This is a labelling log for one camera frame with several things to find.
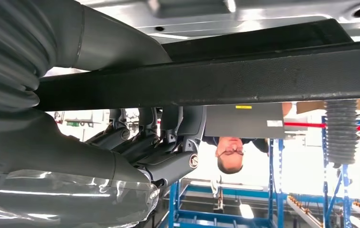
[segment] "blue shelving frame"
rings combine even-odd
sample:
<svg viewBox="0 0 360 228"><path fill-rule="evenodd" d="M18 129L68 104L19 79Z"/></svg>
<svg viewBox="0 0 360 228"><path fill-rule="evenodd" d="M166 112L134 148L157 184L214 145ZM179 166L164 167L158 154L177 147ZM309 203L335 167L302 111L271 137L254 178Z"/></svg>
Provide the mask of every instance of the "blue shelving frame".
<svg viewBox="0 0 360 228"><path fill-rule="evenodd" d="M325 123L326 117L322 117L322 122ZM274 154L275 145L278 145L278 156ZM283 140L282 139L270 139L269 140L269 183L268 192L254 191L254 190L241 190L241 189L229 189L223 188L224 195L235 195L239 197L255 197L255 198L267 198L268 199L268 217L267 218L253 218L246 219L241 216L224 215L215 213L204 213L197 211L181 210L181 196L184 192L197 191L204 193L212 193L211 188L203 186L187 186L182 193L180 193L180 183L176 182L170 187L170 201L169 201L169 213L168 223L162 223L162 225L168 225L169 228L181 227L181 228L228 228L229 224L232 224L234 228L247 227L268 227L268 228L283 228L284 217L283 207L284 202L287 199L287 194L282 191L282 151ZM343 218L344 228L351 228L350 222L350 210L352 201L348 195L348 165L342 166L342 172L339 176L336 184L335 191L330 197L328 194L328 182L327 182L327 166L328 166L328 154L326 143L326 129L322 130L322 150L323 150L323 165L324 165L324 184L323 184L323 196L309 196L303 195L299 199L302 202L322 203L323 204L323 224L324 228L330 228L330 217L332 214L332 208L335 203L343 203ZM278 158L278 172L274 170L274 157ZM343 183L344 196L343 198L337 197L340 185ZM276 202L277 208L277 222L273 220L273 201Z"/></svg>
<svg viewBox="0 0 360 228"><path fill-rule="evenodd" d="M275 182L275 173L273 168L273 157L274 157L274 141L278 144L278 180ZM268 198L269 208L268 208L268 217L267 218L253 218L247 219L241 216L235 215L224 215L224 214L215 214L215 213L205 213L197 211L187 211L181 210L181 193L180 193L180 182L174 183L170 187L170 198L169 198L169 213L168 213L168 227L174 228L217 228L223 227L227 228L229 224L232 224L234 228L245 228L245 227L268 227L268 228L283 228L283 205L285 201L285 194L282 192L282 150L283 150L283 140L270 140L270 151L269 151L269 167L270 167L270 177L268 184L268 192L259 192L259 191L244 191L244 194L254 195L255 193L266 193L266 195L261 195L260 198ZM207 190L209 193L212 193L210 188L203 188L200 186L187 186L183 192L196 190L197 188ZM238 190L224 189L224 194L228 194L227 191L233 191L236 193ZM277 205L277 222L273 221L273 200L276 200Z"/></svg>
<svg viewBox="0 0 360 228"><path fill-rule="evenodd" d="M323 116L321 118L321 122L324 124L326 122L326 117ZM352 223L350 222L350 208L351 208L351 200L349 198L349 178L348 178L348 165L342 165L342 172L338 178L338 182L335 187L334 195L331 198L330 203L328 204L328 181L327 181L327 165L328 165L328 153L327 153L327 134L326 129L323 128L321 132L322 136L322 154L324 160L324 201L323 201L323 223L324 228L330 228L330 217L332 213L332 208L336 201L336 195L340 189L341 181L344 184L344 196L343 196L343 220L344 220L344 228L352 228Z"/></svg>

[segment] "silver metal panel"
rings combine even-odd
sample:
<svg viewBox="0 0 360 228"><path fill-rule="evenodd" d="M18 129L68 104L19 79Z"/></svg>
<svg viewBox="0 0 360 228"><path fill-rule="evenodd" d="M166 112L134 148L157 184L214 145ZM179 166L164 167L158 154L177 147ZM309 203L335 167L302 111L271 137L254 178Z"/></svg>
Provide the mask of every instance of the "silver metal panel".
<svg viewBox="0 0 360 228"><path fill-rule="evenodd" d="M360 41L360 0L225 0L223 2L79 0L79 2L133 26L161 43L330 18L336 19L355 41Z"/></svg>

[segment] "flexible exhaust hose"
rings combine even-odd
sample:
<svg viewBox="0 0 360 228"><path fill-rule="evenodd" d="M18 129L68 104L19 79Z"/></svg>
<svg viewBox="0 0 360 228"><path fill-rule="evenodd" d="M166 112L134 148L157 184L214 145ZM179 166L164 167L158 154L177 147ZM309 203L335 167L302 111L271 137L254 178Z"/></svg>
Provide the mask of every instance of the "flexible exhaust hose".
<svg viewBox="0 0 360 228"><path fill-rule="evenodd" d="M169 62L152 38L74 0L0 0L0 110L39 103L52 67L98 70Z"/></svg>
<svg viewBox="0 0 360 228"><path fill-rule="evenodd" d="M52 67L165 62L155 40L74 0L0 0L0 171L147 181L119 154L62 135L51 116L31 108L39 103L33 91Z"/></svg>
<svg viewBox="0 0 360 228"><path fill-rule="evenodd" d="M327 152L330 162L354 164L357 100L327 101Z"/></svg>

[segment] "gray panel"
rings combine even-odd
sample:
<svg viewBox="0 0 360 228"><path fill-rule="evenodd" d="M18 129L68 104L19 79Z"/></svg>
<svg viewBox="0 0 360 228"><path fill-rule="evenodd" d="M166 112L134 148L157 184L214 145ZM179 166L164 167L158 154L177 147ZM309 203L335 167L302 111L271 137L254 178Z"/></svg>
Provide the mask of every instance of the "gray panel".
<svg viewBox="0 0 360 228"><path fill-rule="evenodd" d="M240 138L284 138L282 104L208 106L205 135Z"/></svg>

